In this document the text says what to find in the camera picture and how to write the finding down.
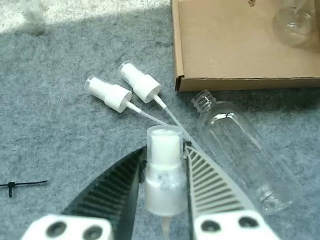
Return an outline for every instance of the white spray nozzle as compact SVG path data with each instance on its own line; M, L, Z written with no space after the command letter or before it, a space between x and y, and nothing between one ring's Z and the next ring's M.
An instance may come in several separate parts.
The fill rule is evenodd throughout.
M85 81L84 89L118 113L122 113L129 107L128 105L132 104L129 103L132 97L131 91L117 84L107 83L96 76L90 76Z
M161 217L187 208L187 177L182 165L182 131L177 126L153 126L147 131L145 207Z
M164 108L163 101L158 97L162 86L149 74L140 71L131 61L127 60L121 64L118 69L120 76L133 88L135 94L145 103L151 102L153 99L157 103L160 100Z

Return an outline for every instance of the plastic bottle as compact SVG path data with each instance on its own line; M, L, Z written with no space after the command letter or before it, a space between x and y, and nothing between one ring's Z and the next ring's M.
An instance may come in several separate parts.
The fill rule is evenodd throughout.
M236 105L216 101L207 90L191 101L200 113L202 140L261 213L273 214L294 202L301 185Z
M162 217L163 240L169 239L171 218L186 210L188 205L187 177L182 159L181 128L160 125L147 130L145 208Z

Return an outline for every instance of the spray nozzle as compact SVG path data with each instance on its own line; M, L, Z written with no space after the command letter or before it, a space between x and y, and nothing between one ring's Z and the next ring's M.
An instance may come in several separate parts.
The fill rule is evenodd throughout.
M158 96L161 84L149 74L143 73L131 61L127 60L118 69L120 76L133 88L135 94L145 103L155 100L162 108L165 103Z
M116 110L118 113L122 113L126 108L129 108L136 113L151 119L157 124L166 125L165 122L142 111L139 107L130 102L132 92L118 84L110 84L92 75L85 81L84 89L102 100L105 105Z

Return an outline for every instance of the pump cap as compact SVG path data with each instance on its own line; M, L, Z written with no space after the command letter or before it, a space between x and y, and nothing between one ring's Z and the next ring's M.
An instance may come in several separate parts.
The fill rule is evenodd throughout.
M93 75L85 81L84 89L104 101L105 105L118 113L122 113L126 109L127 102L132 97L132 92L124 87L107 83Z
M133 88L135 94L146 104L151 102L154 95L157 95L162 89L159 82L149 74L140 71L129 60L120 65L118 73Z
M183 133L177 126L153 126L147 130L148 162L162 169L181 165Z

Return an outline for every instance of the clear plastic bottle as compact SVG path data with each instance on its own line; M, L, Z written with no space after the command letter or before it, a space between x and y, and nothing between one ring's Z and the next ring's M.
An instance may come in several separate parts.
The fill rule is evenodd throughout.
M287 208L301 185L233 103L216 101L207 90L192 103L201 114L198 130L218 164L263 214Z

